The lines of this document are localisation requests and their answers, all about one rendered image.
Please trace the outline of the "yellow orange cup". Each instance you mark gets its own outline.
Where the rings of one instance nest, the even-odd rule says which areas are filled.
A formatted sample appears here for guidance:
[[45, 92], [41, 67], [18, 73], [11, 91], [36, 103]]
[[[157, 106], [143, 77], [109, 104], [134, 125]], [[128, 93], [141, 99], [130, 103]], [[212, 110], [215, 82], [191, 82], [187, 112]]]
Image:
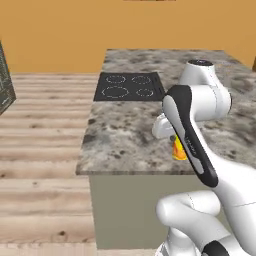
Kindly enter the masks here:
[[172, 157], [176, 160], [186, 160], [187, 155], [183, 149], [183, 146], [178, 138], [175, 136], [173, 145], [172, 145]]

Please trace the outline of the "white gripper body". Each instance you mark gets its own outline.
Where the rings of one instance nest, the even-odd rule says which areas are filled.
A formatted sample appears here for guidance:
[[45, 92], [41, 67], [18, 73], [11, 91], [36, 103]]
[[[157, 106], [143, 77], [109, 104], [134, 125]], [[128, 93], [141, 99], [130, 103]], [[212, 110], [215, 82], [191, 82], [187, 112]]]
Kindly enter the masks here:
[[153, 124], [152, 134], [157, 139], [170, 138], [174, 135], [174, 129], [164, 113], [156, 118]]

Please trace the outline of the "dark grey patterned cabinet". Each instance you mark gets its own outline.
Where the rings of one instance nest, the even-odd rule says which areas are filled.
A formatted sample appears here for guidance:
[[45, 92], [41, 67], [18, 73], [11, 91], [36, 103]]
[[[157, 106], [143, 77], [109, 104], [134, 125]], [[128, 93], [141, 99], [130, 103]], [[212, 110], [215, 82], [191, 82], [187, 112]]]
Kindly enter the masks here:
[[0, 41], [0, 116], [15, 102], [16, 94]]

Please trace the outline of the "black hob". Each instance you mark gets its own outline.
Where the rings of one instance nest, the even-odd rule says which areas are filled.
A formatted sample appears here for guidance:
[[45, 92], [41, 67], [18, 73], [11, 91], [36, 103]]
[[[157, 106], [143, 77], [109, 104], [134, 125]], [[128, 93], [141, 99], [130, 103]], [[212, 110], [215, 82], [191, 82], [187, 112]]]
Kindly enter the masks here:
[[165, 94], [157, 72], [101, 72], [95, 101], [161, 101]]

